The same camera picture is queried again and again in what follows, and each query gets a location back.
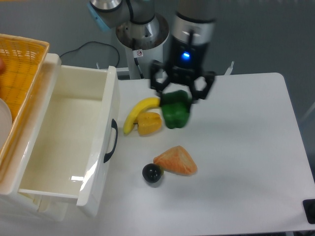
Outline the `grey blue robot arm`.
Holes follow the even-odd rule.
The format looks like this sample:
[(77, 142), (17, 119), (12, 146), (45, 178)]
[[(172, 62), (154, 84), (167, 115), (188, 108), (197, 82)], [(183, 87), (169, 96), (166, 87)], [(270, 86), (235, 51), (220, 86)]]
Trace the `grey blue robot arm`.
[(215, 1), (179, 1), (172, 26), (152, 0), (91, 0), (87, 8), (101, 31), (116, 31), (131, 79), (150, 80), (157, 94), (180, 84), (193, 101), (207, 97), (216, 75), (202, 63), (217, 19)]

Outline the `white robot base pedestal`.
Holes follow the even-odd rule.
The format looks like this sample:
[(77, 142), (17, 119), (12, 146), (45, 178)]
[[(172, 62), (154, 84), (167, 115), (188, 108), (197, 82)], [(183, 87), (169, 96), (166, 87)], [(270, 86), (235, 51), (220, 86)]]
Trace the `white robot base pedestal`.
[(163, 45), (169, 36), (167, 20), (156, 13), (146, 24), (125, 22), (116, 27), (116, 37), (125, 49), (131, 80), (148, 79), (153, 60), (163, 61)]

